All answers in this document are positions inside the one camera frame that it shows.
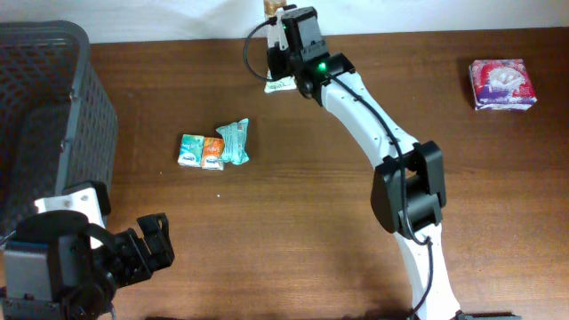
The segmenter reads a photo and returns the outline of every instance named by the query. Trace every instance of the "robotic arm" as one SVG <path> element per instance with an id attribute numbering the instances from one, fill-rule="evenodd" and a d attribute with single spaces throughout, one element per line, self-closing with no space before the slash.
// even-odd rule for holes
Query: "robotic arm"
<path id="1" fill-rule="evenodd" d="M 400 128 L 365 89 L 349 60 L 341 53 L 330 55 L 314 8 L 289 5 L 266 24 L 271 34 L 279 34 L 268 48 L 269 81 L 294 76 L 301 95 L 334 114 L 375 169 L 373 212 L 403 254 L 413 287 L 413 316 L 472 318 L 461 313 L 454 298 L 441 246 L 441 208 L 446 204 L 441 150 L 433 141 L 418 143 Z M 406 179 L 405 170 L 415 174 Z M 419 245 L 425 240 L 429 248 Z"/>

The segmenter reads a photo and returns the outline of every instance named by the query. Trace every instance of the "candy wrapper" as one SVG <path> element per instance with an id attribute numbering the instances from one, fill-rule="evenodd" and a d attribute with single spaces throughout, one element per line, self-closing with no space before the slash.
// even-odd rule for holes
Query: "candy wrapper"
<path id="1" fill-rule="evenodd" d="M 267 72 L 267 79 L 270 79 L 270 71 Z M 296 89 L 296 82 L 293 76 L 286 76 L 278 81 L 267 82 L 265 84 L 265 93 L 284 91 L 284 90 L 294 90 Z"/>
<path id="2" fill-rule="evenodd" d="M 183 166 L 199 167 L 204 150 L 204 136 L 184 134 L 181 138 L 180 156 L 178 164 Z"/>
<path id="3" fill-rule="evenodd" d="M 202 169 L 223 170 L 221 153 L 224 149 L 223 139 L 205 138 L 204 154 L 202 155 Z"/>
<path id="4" fill-rule="evenodd" d="M 223 137 L 223 141 L 225 141 L 225 149 L 221 155 L 223 162 L 244 164 L 249 161 L 249 156 L 245 153 L 248 125 L 249 119 L 243 119 L 238 123 L 229 124 L 217 129 L 217 132 Z"/>

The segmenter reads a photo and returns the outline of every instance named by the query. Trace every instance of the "black plastic basket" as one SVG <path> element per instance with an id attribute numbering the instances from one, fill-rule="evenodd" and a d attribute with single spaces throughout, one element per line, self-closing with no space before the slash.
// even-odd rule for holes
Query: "black plastic basket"
<path id="1" fill-rule="evenodd" d="M 86 180 L 110 191 L 118 124 L 89 54 L 74 23 L 0 24 L 2 235 L 37 198 Z"/>

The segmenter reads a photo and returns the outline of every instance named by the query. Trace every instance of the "snack package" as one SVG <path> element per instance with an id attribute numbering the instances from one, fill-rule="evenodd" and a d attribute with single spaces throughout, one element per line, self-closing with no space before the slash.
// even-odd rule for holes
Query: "snack package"
<path id="1" fill-rule="evenodd" d="M 181 137 L 180 156 L 178 164 L 182 166 L 199 167 L 204 150 L 204 136 L 184 134 Z"/>
<path id="2" fill-rule="evenodd" d="M 223 170 L 223 162 L 221 161 L 223 146 L 223 139 L 205 138 L 202 169 Z"/>
<path id="3" fill-rule="evenodd" d="M 249 161 L 249 156 L 245 153 L 245 143 L 247 142 L 247 126 L 249 119 L 243 119 L 238 123 L 222 126 L 217 132 L 223 137 L 225 149 L 221 155 L 224 163 L 244 164 Z"/>

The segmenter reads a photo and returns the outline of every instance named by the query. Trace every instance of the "teal wrapper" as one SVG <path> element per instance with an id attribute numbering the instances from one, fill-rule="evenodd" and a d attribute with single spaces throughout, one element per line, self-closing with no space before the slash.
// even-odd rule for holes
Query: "teal wrapper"
<path id="1" fill-rule="evenodd" d="M 178 164 L 183 166 L 198 167 L 202 162 L 204 151 L 204 136 L 184 134 L 181 138 L 180 156 Z"/>
<path id="2" fill-rule="evenodd" d="M 249 161 L 249 156 L 245 153 L 245 143 L 247 142 L 247 126 L 249 119 L 243 119 L 238 123 L 222 126 L 217 132 L 223 137 L 225 148 L 221 154 L 221 161 L 224 163 L 244 164 Z"/>

